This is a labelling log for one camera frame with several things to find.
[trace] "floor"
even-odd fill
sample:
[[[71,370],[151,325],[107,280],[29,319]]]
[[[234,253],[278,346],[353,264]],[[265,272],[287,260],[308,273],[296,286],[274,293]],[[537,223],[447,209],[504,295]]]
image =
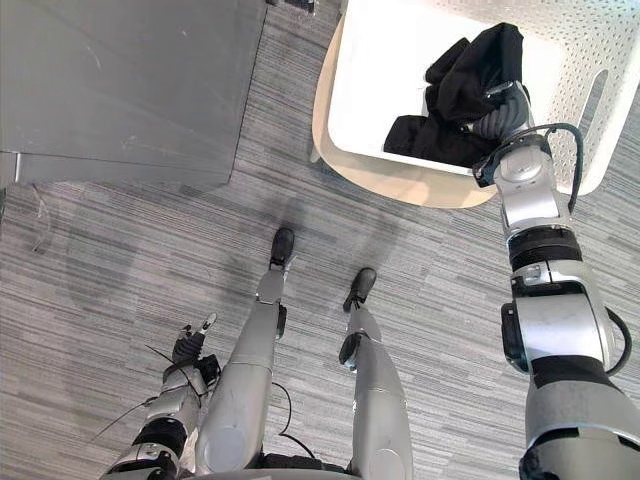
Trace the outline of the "floor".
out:
[[[500,306],[510,272],[496,200],[463,211],[405,205],[306,161],[314,83],[338,0],[315,17],[270,8],[235,171],[211,192],[141,184],[8,192],[0,242],[0,477],[97,478],[133,439],[184,324],[219,315],[205,349],[225,361],[246,319],[270,240],[297,234],[286,286],[289,321],[274,379],[293,398],[290,432],[325,461],[351,454],[354,377],[337,362],[341,302],[365,265],[370,297],[406,389],[417,479],[517,478],[527,378],[504,361]],[[576,229],[607,305],[640,332],[640,97],[602,186],[581,198]],[[616,383],[640,406],[640,356]],[[275,436],[265,450],[302,454]]]

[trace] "laundry basket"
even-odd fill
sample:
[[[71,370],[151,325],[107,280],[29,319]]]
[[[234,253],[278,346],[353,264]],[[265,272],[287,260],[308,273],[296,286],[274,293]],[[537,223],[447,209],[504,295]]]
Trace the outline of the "laundry basket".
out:
[[[350,0],[329,134],[342,150],[461,175],[470,171],[382,150],[396,117],[426,114],[424,72],[456,40],[500,22],[524,36],[523,83],[537,124],[585,137],[580,194],[602,180],[640,81],[640,1]],[[560,191],[571,190],[571,135],[550,137]]]

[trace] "black cloth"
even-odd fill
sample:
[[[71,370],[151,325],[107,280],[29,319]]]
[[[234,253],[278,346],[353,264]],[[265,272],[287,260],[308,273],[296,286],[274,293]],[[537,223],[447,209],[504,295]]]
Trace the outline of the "black cloth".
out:
[[[456,42],[425,74],[428,117],[398,117],[384,151],[471,167],[499,146],[462,131],[462,125],[496,108],[485,92],[508,81],[522,82],[522,35],[518,27],[500,23],[469,43]]]

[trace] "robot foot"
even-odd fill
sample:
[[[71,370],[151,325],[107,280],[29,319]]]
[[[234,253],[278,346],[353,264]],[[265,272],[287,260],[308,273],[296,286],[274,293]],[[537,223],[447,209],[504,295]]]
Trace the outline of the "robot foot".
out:
[[[365,267],[358,272],[356,278],[351,282],[351,290],[342,305],[342,309],[346,313],[351,311],[353,304],[358,305],[367,300],[367,295],[376,283],[376,278],[378,278],[378,274],[373,268]]]
[[[271,268],[271,265],[284,267],[287,264],[291,253],[293,253],[294,241],[295,235],[292,230],[283,227],[276,232],[273,237],[273,243],[271,244],[269,268]]]

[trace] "gray cabinet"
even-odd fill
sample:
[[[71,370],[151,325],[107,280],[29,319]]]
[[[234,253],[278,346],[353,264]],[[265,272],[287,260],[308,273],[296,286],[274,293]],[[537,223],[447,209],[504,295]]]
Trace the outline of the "gray cabinet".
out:
[[[0,174],[225,183],[265,11],[264,0],[0,0]]]

